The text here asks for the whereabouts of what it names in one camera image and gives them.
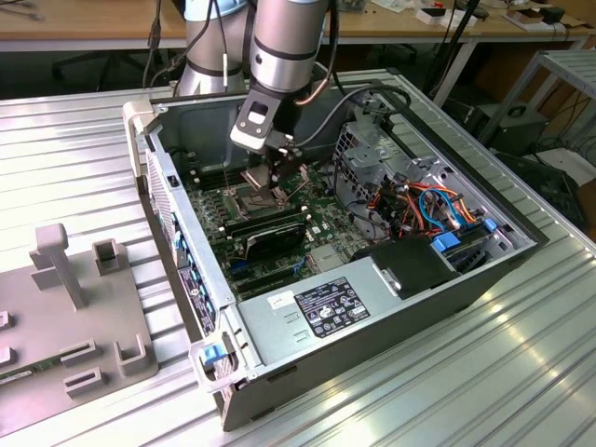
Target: warning label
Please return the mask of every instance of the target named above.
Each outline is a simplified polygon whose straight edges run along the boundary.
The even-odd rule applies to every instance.
[[[345,278],[294,296],[315,335],[325,338],[370,316]]]

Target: slotted aluminum surface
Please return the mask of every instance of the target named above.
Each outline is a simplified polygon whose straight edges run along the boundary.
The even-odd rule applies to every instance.
[[[375,78],[393,79],[385,71],[345,77]],[[405,87],[413,109],[550,243],[468,310],[232,433],[221,431],[212,397],[196,385],[183,323],[133,186],[120,108],[142,93],[0,103],[2,269],[29,263],[26,241],[42,222],[65,224],[69,252],[106,237],[126,243],[161,366],[145,382],[0,444],[593,445],[594,246]],[[399,119],[395,132],[424,153]]]
[[[561,79],[596,98],[596,51],[545,51],[538,60]]]

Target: orange wire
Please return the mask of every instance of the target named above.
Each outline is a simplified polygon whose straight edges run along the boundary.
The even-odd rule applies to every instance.
[[[403,213],[403,219],[401,219],[401,223],[405,224],[406,223],[406,219],[408,218],[408,213],[410,212],[410,208],[408,207],[408,209],[406,210],[406,212]],[[403,234],[403,228],[400,228],[400,237]]]
[[[426,184],[426,183],[410,183],[410,186],[413,188],[416,188],[416,189],[420,189],[422,191],[424,191],[428,188],[434,188],[434,189],[438,189],[439,191],[443,191],[447,194],[453,194],[454,196],[458,195],[455,191],[452,191],[451,189],[447,189],[444,186],[441,186],[439,184],[432,185],[432,184]],[[457,207],[457,210],[460,211],[464,215],[464,218],[466,219],[466,221],[469,224],[476,222],[476,219],[467,210],[466,203],[464,202],[464,199],[460,198],[457,201],[461,202],[461,207],[459,207],[458,204],[455,204],[455,206]]]
[[[410,207],[413,209],[416,219],[418,219],[418,226],[420,227],[421,230],[424,230],[425,224],[424,224],[424,221],[422,220],[422,214],[420,214],[420,211],[418,210],[416,205],[413,203],[413,199],[410,197],[410,195],[407,195],[406,197],[408,198],[408,203],[410,203]]]
[[[379,203],[380,198],[381,198],[381,195],[379,193],[376,193],[376,196],[374,197],[374,199],[372,200],[372,202],[369,204],[369,206],[367,208],[369,210],[372,210],[374,207],[376,207],[377,204]]]

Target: blue cable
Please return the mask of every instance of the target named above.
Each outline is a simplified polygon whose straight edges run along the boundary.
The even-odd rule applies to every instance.
[[[296,264],[294,266],[294,275],[297,276],[298,272],[300,272],[300,269],[302,269],[302,267],[305,266],[305,262],[306,262],[306,256],[302,257],[302,261],[300,261],[298,264]]]
[[[425,206],[425,193],[429,190],[423,191],[423,193],[418,197],[418,208],[422,213],[422,217],[427,219],[430,223],[435,224],[441,231],[445,231],[445,227],[439,222],[435,221],[432,217],[427,214],[427,207]]]
[[[418,206],[420,207],[420,211],[425,219],[427,219],[432,224],[435,224],[436,226],[438,226],[441,229],[441,231],[445,231],[445,227],[439,221],[436,221],[428,216],[426,206],[425,206],[425,201],[424,201],[425,193],[435,193],[438,196],[440,196],[443,199],[443,201],[447,204],[447,206],[449,207],[449,210],[454,215],[454,218],[457,220],[457,222],[462,226],[467,226],[466,219],[455,208],[455,206],[452,203],[449,196],[447,196],[442,191],[440,191],[438,189],[434,189],[434,188],[429,188],[426,191],[423,191],[422,194],[420,195],[420,197],[418,198]]]

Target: metal case frame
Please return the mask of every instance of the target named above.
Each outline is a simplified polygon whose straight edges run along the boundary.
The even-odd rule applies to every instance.
[[[242,96],[212,95],[209,97],[185,100],[183,102],[172,100],[170,102],[160,101],[161,107],[170,107],[175,103],[200,104],[202,102],[221,101],[224,99],[241,100]],[[204,233],[200,229],[196,216],[190,206],[188,197],[181,187],[182,182],[178,177],[171,159],[164,152],[163,147],[156,137],[154,130],[159,126],[158,119],[154,120],[146,129],[146,141],[149,146],[148,163],[157,163],[159,169],[159,182],[163,188],[163,199],[169,203],[170,210],[176,212],[178,221],[187,240],[191,245],[191,252],[197,259],[199,270],[202,274],[212,301],[216,307],[221,309],[220,328],[232,333],[232,344],[239,354],[239,363],[246,370],[233,377],[232,382],[240,382],[240,385],[228,385],[223,387],[215,399],[222,413],[223,429],[232,430],[240,427],[250,420],[256,419],[263,414],[269,413],[279,405],[299,396],[312,387],[323,383],[330,378],[358,365],[366,359],[370,359],[393,345],[406,338],[422,331],[428,326],[449,317],[476,301],[485,291],[492,287],[500,278],[512,269],[523,264],[535,251],[547,242],[546,237],[521,213],[510,206],[507,201],[461,157],[447,142],[441,139],[426,123],[424,123],[414,111],[408,110],[404,118],[416,130],[416,132],[429,145],[435,148],[440,155],[448,161],[450,166],[466,174],[470,184],[477,188],[485,197],[498,208],[508,222],[515,225],[524,235],[529,237],[534,245],[523,251],[516,251],[507,259],[491,265],[490,268],[482,269],[475,275],[467,278],[460,278],[451,281],[444,286],[428,293],[427,296],[410,302],[405,308],[397,309],[394,312],[382,317],[371,319],[366,325],[353,327],[330,337],[324,346],[319,346],[308,352],[292,356],[286,361],[273,365],[263,365],[259,354],[255,349],[254,342],[247,330],[247,326],[235,305],[235,298],[230,291],[219,265],[209,251],[200,251],[200,247],[208,247]],[[146,206],[145,212],[150,220],[154,220],[152,231],[163,246],[164,239],[160,231],[156,231],[159,225],[155,223],[155,217]],[[175,275],[175,268],[167,268],[173,282],[179,281]],[[177,296],[180,303],[186,297]],[[188,303],[181,307],[188,308]],[[191,336],[191,342],[197,342],[195,318],[192,321],[186,314],[185,324]]]

